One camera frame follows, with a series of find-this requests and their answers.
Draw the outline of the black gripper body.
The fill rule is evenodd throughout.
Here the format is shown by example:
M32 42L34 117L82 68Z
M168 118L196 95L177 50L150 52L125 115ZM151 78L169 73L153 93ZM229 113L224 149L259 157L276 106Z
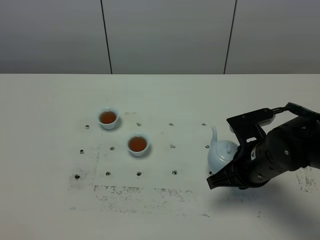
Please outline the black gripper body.
M244 184L240 189L258 188L272 178L300 167L300 140L285 132L269 132L237 165Z

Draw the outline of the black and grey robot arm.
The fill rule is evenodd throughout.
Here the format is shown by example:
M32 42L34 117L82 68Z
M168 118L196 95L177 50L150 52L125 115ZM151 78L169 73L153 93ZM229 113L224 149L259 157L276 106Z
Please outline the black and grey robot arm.
M265 133L277 114L297 117ZM287 171L320 167L320 115L289 102L284 107L262 108L227 119L239 146L226 166L207 178L210 189L259 188Z

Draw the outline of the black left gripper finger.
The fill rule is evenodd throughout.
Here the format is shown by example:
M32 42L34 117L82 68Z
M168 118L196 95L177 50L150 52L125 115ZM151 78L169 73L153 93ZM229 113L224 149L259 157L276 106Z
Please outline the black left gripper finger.
M206 181L211 190L217 187L234 187L240 190L248 188L248 185L238 174L234 163L228 163L219 172L209 176Z

